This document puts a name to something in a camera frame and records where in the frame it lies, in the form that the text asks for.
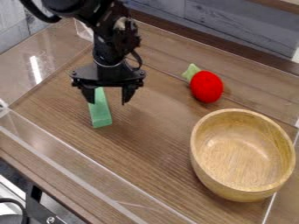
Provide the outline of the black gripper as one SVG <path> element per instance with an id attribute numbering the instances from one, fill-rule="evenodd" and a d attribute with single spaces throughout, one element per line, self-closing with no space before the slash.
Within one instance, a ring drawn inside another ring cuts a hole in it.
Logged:
<path id="1" fill-rule="evenodd" d="M 70 75 L 72 86 L 80 89 L 88 103 L 95 103 L 98 87 L 122 88 L 122 104 L 131 101 L 146 78 L 143 60 L 136 53 L 139 46 L 139 41 L 94 42 L 92 63 Z"/>

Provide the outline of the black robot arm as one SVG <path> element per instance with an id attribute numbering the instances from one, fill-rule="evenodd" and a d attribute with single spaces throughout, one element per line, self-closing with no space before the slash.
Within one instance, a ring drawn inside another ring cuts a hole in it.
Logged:
<path id="1" fill-rule="evenodd" d="M 146 71 L 131 66 L 127 56 L 143 59 L 136 52 L 142 38 L 136 21 L 120 0 L 42 0 L 51 15 L 46 15 L 34 0 L 20 0 L 26 9 L 46 23 L 75 18 L 94 35 L 94 62 L 70 74 L 72 86 L 79 88 L 87 102 L 96 101 L 95 90 L 102 87 L 122 89 L 122 102 L 128 103 L 144 85 Z"/>

